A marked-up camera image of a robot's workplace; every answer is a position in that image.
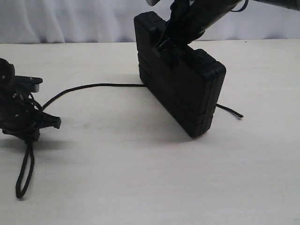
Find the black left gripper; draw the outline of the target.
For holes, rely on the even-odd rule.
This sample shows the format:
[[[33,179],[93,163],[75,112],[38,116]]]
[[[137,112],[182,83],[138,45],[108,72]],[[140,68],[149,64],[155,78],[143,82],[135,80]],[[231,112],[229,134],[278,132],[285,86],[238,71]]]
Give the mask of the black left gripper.
[[[0,128],[4,134],[26,142],[36,142],[41,128],[59,129],[61,118],[42,111],[41,105],[28,91],[0,96]]]

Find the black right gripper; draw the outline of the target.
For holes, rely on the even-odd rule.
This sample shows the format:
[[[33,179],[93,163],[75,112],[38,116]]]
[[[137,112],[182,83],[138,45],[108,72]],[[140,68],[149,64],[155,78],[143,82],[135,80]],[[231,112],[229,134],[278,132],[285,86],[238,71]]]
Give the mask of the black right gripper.
[[[152,51],[161,57],[171,46],[191,43],[239,3],[239,0],[175,0],[170,7],[170,19]]]

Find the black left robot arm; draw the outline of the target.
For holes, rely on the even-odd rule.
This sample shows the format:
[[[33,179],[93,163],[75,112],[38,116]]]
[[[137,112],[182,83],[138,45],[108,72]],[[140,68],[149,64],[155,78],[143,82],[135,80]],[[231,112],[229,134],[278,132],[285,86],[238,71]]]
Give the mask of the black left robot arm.
[[[47,114],[34,99],[43,79],[18,76],[15,67],[0,59],[0,129],[26,142],[36,142],[40,129],[59,129],[61,118]]]

